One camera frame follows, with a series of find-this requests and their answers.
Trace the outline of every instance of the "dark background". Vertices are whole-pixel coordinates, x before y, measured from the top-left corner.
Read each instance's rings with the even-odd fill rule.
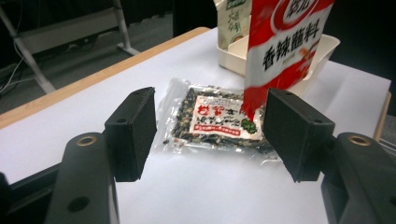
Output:
[[[172,11],[172,0],[120,0],[120,2],[127,24]],[[8,0],[3,4],[3,9],[15,28],[18,27],[21,15],[19,31],[23,32],[88,15],[112,6],[112,0]],[[20,60],[15,53],[12,38],[1,21],[0,46],[0,69]]]
[[[396,116],[396,14],[391,2],[336,0],[324,34],[341,40],[330,60],[392,81],[388,114]]]

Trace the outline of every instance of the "white tray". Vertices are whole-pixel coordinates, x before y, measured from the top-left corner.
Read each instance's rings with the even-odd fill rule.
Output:
[[[311,66],[309,67],[308,75],[299,83],[288,89],[298,96],[303,96],[311,87],[316,76],[322,70],[324,64],[329,61],[334,49],[340,44],[340,40],[330,36],[322,35],[318,44],[317,52],[313,58]],[[228,51],[220,49],[219,65],[225,67],[241,76],[245,75],[246,61],[248,54],[248,36],[232,43]]]

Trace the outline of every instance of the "plastic bag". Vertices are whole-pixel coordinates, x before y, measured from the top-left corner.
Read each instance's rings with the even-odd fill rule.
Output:
[[[260,162],[279,161],[262,135],[264,109],[258,109],[251,122],[240,112],[242,99],[242,90],[172,79],[157,109],[159,122],[154,148],[177,154],[226,151],[245,154]]]

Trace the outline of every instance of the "food label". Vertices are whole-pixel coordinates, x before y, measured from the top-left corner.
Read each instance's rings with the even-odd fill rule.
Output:
[[[220,134],[232,138],[262,139],[260,113],[253,121],[240,111],[242,101],[211,96],[198,96],[193,111],[190,133]]]
[[[303,79],[333,0],[253,0],[243,111],[252,119],[268,89]]]

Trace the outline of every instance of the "cable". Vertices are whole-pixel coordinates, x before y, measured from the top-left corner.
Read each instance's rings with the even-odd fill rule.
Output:
[[[17,32],[20,29],[21,22],[22,22],[22,12],[23,12],[23,1],[21,1],[21,13],[20,13],[20,20],[18,21]]]
[[[17,64],[17,66],[14,68],[14,71],[12,72],[11,76],[9,77],[7,84],[2,87],[2,89],[0,90],[0,93],[2,93],[8,87],[9,83],[11,82],[12,78],[14,77],[15,72],[17,71],[17,69],[20,66],[20,64],[22,63],[22,61],[23,61],[23,59],[21,59],[20,62]]]
[[[14,41],[14,49],[15,52],[18,54],[18,56],[20,56],[20,58],[24,60],[24,57],[21,55],[20,50],[17,48],[17,44],[15,43],[15,41]]]
[[[5,92],[0,93],[0,96],[5,96],[5,95],[9,94],[10,92],[12,92],[15,88],[17,88],[18,84],[20,84],[21,82],[32,80],[31,78],[26,78],[26,79],[24,79],[24,80],[21,80],[22,72],[23,72],[23,68],[22,68],[21,71],[20,71],[20,75],[19,75],[19,77],[18,77],[18,80],[15,81],[15,82],[11,82],[11,83],[9,83],[9,85],[8,85],[8,86],[11,86],[11,85],[14,85],[14,86],[13,86],[11,89],[9,89],[8,91],[5,91]]]

